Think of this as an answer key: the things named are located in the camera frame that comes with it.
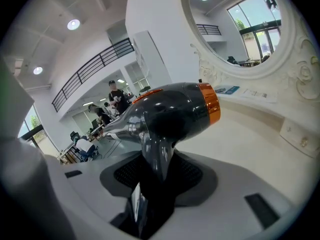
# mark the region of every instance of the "man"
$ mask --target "man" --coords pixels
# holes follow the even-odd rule
[[[102,121],[104,126],[110,124],[110,117],[104,112],[104,110],[101,107],[91,104],[89,105],[88,110],[90,113],[96,113],[96,115],[99,117],[97,119],[98,123],[101,123]]]
[[[109,86],[111,90],[109,93],[110,105],[115,105],[116,109],[121,115],[129,107],[124,91],[117,89],[117,85],[114,80],[109,81]]]
[[[90,143],[89,141],[78,137],[73,139],[74,144],[76,145],[77,149],[79,149],[79,154],[85,158],[88,158],[88,161],[93,160],[93,153],[96,149],[95,145]]]

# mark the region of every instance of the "person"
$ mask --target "person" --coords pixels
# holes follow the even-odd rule
[[[104,104],[104,111],[105,113],[111,117],[111,119],[116,120],[116,116],[111,112],[111,110],[109,109],[110,104],[108,102],[105,102]]]
[[[262,59],[262,62],[265,62],[267,59],[269,59],[269,57],[270,57],[270,55],[265,55],[264,57],[263,57],[263,59]]]
[[[93,160],[93,153],[96,149],[95,145],[90,143],[89,141],[75,137],[73,139],[74,144],[76,145],[76,148],[79,149],[79,154],[85,158],[88,158],[88,161]]]
[[[129,107],[129,104],[125,97],[126,93],[124,93],[124,91],[121,89],[117,89],[117,85],[114,80],[109,81],[109,86],[110,86],[110,93],[109,93],[110,105],[115,105],[116,109],[121,115]]]
[[[96,115],[99,117],[97,119],[98,123],[103,122],[105,126],[110,124],[110,117],[104,112],[104,110],[101,107],[91,104],[89,105],[88,110],[90,113],[96,113]]]

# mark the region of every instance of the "black slot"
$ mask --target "black slot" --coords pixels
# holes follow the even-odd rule
[[[66,173],[65,173],[65,176],[66,176],[67,179],[69,179],[69,178],[71,178],[71,177],[78,176],[78,175],[80,175],[80,174],[82,174],[81,171],[79,171],[79,170],[72,170],[72,171],[66,172]]]
[[[279,216],[276,214],[276,212],[267,204],[265,199],[260,194],[255,193],[247,195],[244,197],[244,199],[264,229],[270,227],[279,219]]]

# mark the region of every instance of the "balcony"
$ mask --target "balcony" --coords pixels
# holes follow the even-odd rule
[[[198,30],[200,31],[201,35],[217,35],[221,36],[220,30],[216,25],[203,25],[197,24]]]
[[[126,38],[108,47],[90,59],[72,75],[72,77],[65,83],[62,89],[55,96],[52,102],[55,111],[58,112],[67,99],[69,99],[69,97],[95,73],[103,69],[111,62],[114,62],[115,60],[133,52],[134,50],[135,49],[133,48],[130,39]]]

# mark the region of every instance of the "tree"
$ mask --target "tree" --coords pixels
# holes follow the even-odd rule
[[[31,115],[31,125],[32,128],[36,128],[37,126],[40,125],[39,119],[37,116],[35,115]],[[41,141],[46,135],[44,134],[43,131],[39,131],[38,133],[36,133],[33,137],[35,141]]]
[[[244,30],[246,28],[245,24],[238,18],[235,20],[235,24],[239,30]]]
[[[261,32],[256,33],[256,35],[257,35],[257,36],[263,36],[263,35],[265,35],[265,32],[264,32],[264,31],[261,31]]]

